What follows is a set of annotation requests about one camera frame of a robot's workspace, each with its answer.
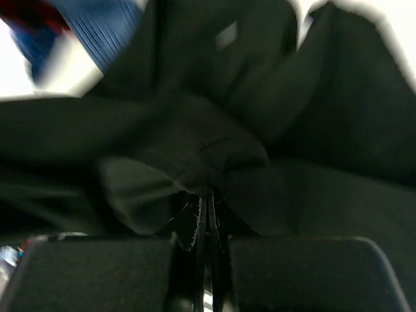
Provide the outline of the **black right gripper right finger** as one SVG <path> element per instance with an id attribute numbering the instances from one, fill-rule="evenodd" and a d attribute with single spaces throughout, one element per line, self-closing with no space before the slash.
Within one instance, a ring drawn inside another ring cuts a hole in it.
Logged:
<path id="1" fill-rule="evenodd" d="M 208 201 L 214 311 L 409 311 L 380 247 L 363 237 L 261 236 Z"/>

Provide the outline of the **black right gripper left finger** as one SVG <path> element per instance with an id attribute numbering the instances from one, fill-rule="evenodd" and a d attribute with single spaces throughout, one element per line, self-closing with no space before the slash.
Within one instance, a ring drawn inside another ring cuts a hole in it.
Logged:
<path id="1" fill-rule="evenodd" d="M 193 198 L 155 235 L 33 239 L 2 311 L 202 311 L 205 202 Z"/>

